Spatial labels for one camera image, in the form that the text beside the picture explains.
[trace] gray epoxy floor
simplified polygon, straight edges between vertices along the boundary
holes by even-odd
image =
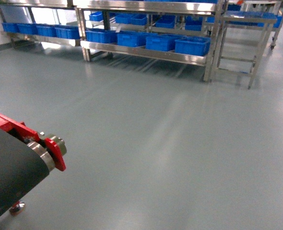
[[[0,112],[66,141],[67,170],[0,230],[283,230],[283,28],[259,78],[78,48],[0,52]]]

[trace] metal shelving rack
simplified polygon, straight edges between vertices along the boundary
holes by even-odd
[[[74,9],[72,0],[0,0],[0,5],[21,6],[26,7],[30,14],[32,23],[35,19],[32,13],[32,7],[51,8],[51,9]],[[2,9],[0,7],[0,15],[3,22],[6,22]],[[21,33],[8,33],[1,32],[3,35],[10,37],[14,44],[14,39],[25,40],[30,42],[48,42],[65,46],[80,46],[80,39],[65,39],[57,37],[21,34]]]
[[[223,12],[223,5],[225,0],[218,0],[217,4],[211,3],[186,3],[186,2],[153,2],[153,1],[120,1],[120,0],[73,0],[73,5],[78,16],[79,31],[81,36],[81,46],[83,48],[83,56],[86,61],[91,61],[102,53],[121,53],[127,55],[134,55],[147,58],[155,58],[168,60],[173,62],[180,62],[192,65],[199,65],[205,67],[204,81],[210,80],[212,61],[214,57],[214,49],[216,45],[217,32],[219,27],[219,19]],[[141,47],[126,47],[118,46],[116,44],[101,44],[86,41],[86,23],[84,10],[102,11],[103,25],[105,30],[110,30],[111,23],[109,18],[109,11],[111,12],[134,12],[151,14],[173,14],[173,15],[197,15],[202,17],[215,16],[213,30],[211,33],[211,45],[208,55],[194,56],[170,52],[162,52],[145,49]],[[147,32],[159,33],[178,33],[174,29],[156,28],[152,27],[149,16],[147,17],[147,25],[145,30]],[[98,50],[98,52],[91,53],[91,50]]]

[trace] red metal bracket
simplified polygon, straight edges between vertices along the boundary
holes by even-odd
[[[18,134],[17,138],[21,141],[24,141],[26,139],[31,139],[36,142],[40,141],[38,133],[26,127],[24,122],[19,123],[2,114],[0,114],[0,129],[2,129],[5,132],[9,132],[12,129],[15,129]]]
[[[49,138],[46,138],[45,144],[46,147],[51,151],[51,157],[53,158],[53,161],[55,163],[55,168],[64,171],[66,169],[66,165],[57,143]]]
[[[17,135],[15,137],[21,141],[25,141],[27,139],[33,140],[37,143],[41,141],[38,133],[26,127],[24,122],[19,123],[2,114],[0,114],[0,129],[2,129],[5,132],[10,132],[11,130],[14,129]],[[46,148],[49,150],[49,153],[51,154],[51,157],[53,158],[55,167],[61,171],[64,171],[66,169],[66,165],[59,146],[49,138],[46,138],[44,142],[46,144]]]

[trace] metal table frame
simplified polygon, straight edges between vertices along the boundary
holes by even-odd
[[[204,81],[210,80],[211,67],[214,57],[215,44],[217,40],[217,32],[219,27],[219,19],[223,12],[223,5],[226,0],[218,0],[217,4],[210,3],[185,3],[185,2],[151,2],[151,1],[120,1],[120,0],[73,0],[76,14],[79,21],[79,31],[81,37],[81,46],[83,49],[83,56],[86,61],[91,61],[92,58],[108,52],[122,53],[127,55],[134,55],[140,57],[148,57],[155,59],[168,60],[173,62],[181,62],[192,65],[205,66]],[[172,15],[195,15],[195,16],[215,16],[213,24],[213,31],[211,33],[211,45],[208,55],[205,57],[184,55],[171,52],[161,52],[155,50],[147,50],[144,47],[126,47],[118,46],[116,44],[100,44],[86,41],[86,20],[84,16],[84,10],[97,10],[103,12],[103,22],[105,30],[110,30],[111,23],[109,18],[109,11],[112,12],[143,12],[147,13],[147,25],[142,28],[147,32],[156,33],[174,33],[178,34],[176,29],[165,29],[152,27],[153,21],[150,15],[152,14],[172,14]],[[125,25],[117,25],[117,30],[120,31],[121,27]],[[191,33],[191,35],[200,35],[200,32],[186,31],[185,33]],[[91,53],[91,50],[99,50],[96,53]]]
[[[224,49],[224,42],[225,42],[225,37],[227,33],[227,28],[229,27],[229,23],[231,21],[235,22],[252,22],[252,23],[264,23],[264,26],[262,28],[262,33],[259,38],[257,50],[255,53],[255,56],[253,59],[245,59],[245,58],[240,58],[240,57],[226,57],[222,56],[223,54],[223,49]],[[244,75],[244,76],[249,76],[250,81],[248,85],[248,89],[251,88],[251,85],[256,77],[259,65],[261,63],[262,55],[264,53],[265,47],[267,45],[268,39],[270,37],[271,31],[273,24],[276,23],[276,19],[263,19],[263,18],[236,18],[232,17],[230,15],[225,15],[221,17],[221,27],[220,31],[218,33],[218,42],[216,44],[216,52],[214,56],[214,61],[213,61],[213,66],[212,66],[212,73],[214,74],[217,71],[223,71],[227,73],[233,73],[236,75]],[[222,69],[219,68],[221,59],[226,59],[226,60],[233,60],[233,61],[241,61],[241,62],[248,62],[251,63],[250,71],[249,73],[244,73],[244,72],[237,72],[229,69]]]

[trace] shelf leg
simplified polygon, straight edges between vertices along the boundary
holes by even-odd
[[[107,11],[103,11],[103,25],[105,30],[110,30],[111,29],[111,24],[109,21],[109,13]]]
[[[210,79],[212,79],[213,58],[215,53],[216,41],[217,41],[217,33],[220,28],[219,20],[221,18],[222,10],[223,8],[226,9],[227,4],[228,4],[227,0],[218,0],[216,4],[215,21],[213,25],[213,30],[211,32],[211,45],[205,64],[203,81],[209,81]]]
[[[0,16],[1,16],[1,18],[2,18],[2,21],[5,23],[5,22],[6,22],[6,19],[5,19],[5,16],[4,16],[4,14],[3,14],[3,11],[2,11],[1,6],[0,6]],[[14,41],[13,38],[11,38],[11,44],[12,44],[12,47],[13,47],[13,48],[16,47],[15,41]]]
[[[251,77],[250,77],[250,80],[249,80],[248,89],[251,88],[251,85],[252,85],[252,83],[253,83],[253,81],[256,77],[256,74],[257,74],[258,68],[260,66],[265,47],[266,47],[268,39],[271,35],[272,27],[273,27],[273,24],[266,23],[264,25],[264,29],[266,30],[266,33],[263,37],[263,40],[261,40],[260,43],[259,43],[260,46],[258,45],[259,49],[258,49],[258,52],[256,54],[256,61],[255,61],[255,63],[253,63],[253,67],[251,69]]]
[[[78,21],[79,33],[82,41],[86,40],[86,23],[83,9],[75,7],[75,13]],[[85,61],[91,60],[91,54],[89,49],[82,48],[83,57]]]
[[[274,37],[272,38],[272,43],[271,43],[271,48],[272,49],[276,46],[276,41],[278,39],[278,35],[279,35],[280,30],[281,30],[282,24],[283,24],[283,12],[282,12],[282,19],[281,19],[280,25],[276,29]]]
[[[223,37],[220,41],[220,44],[218,45],[218,47],[220,47],[219,49],[219,56],[218,56],[218,60],[217,60],[217,67],[219,67],[220,65],[220,61],[221,61],[221,57],[223,55],[223,49],[224,49],[224,42],[225,42],[225,39],[226,39],[226,34],[227,34],[227,27],[224,29],[224,32],[223,32]]]

